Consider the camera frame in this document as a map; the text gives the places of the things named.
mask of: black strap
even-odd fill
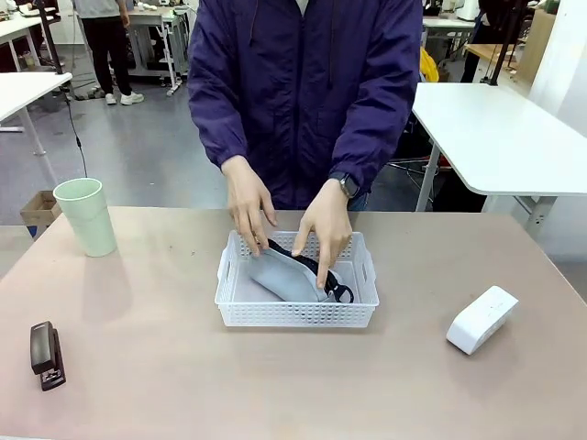
[[[316,263],[313,259],[309,257],[304,257],[303,255],[294,257],[291,252],[285,250],[283,247],[279,246],[277,243],[275,243],[275,241],[271,239],[269,239],[269,248],[273,249],[275,252],[279,252],[285,257],[289,257],[290,259],[296,260],[298,263],[302,263],[304,266],[309,268],[316,276],[318,276],[318,263]],[[345,294],[345,292],[349,293],[349,303],[354,303],[355,301],[355,295],[353,294],[350,287],[345,286],[344,284],[340,284],[337,280],[337,277],[335,277],[330,270],[328,271],[327,282],[324,287],[324,292],[328,296],[334,295],[334,298],[335,300],[337,300],[337,303],[342,303],[340,299],[342,298],[342,295]]]

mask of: plastic cup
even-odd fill
[[[53,195],[88,257],[103,257],[116,249],[116,239],[102,183],[96,179],[65,181]]]

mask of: white sneaker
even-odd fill
[[[123,94],[120,97],[120,103],[122,105],[133,105],[142,103],[145,100],[145,96],[140,93],[131,92],[130,94]]]
[[[113,94],[107,93],[105,99],[108,105],[116,105],[116,97]]]

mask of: watch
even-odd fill
[[[359,193],[359,185],[347,172],[331,172],[328,177],[330,179],[336,179],[340,183],[340,188],[342,189],[342,192],[345,193],[349,199],[354,198]]]

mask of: jacket sleeve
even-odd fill
[[[422,3],[383,0],[371,32],[357,100],[347,112],[330,172],[350,174],[362,192],[397,149],[419,78]]]
[[[200,0],[190,44],[188,73],[192,119],[208,158],[220,167],[233,156],[246,156],[238,107],[234,27],[222,1]]]

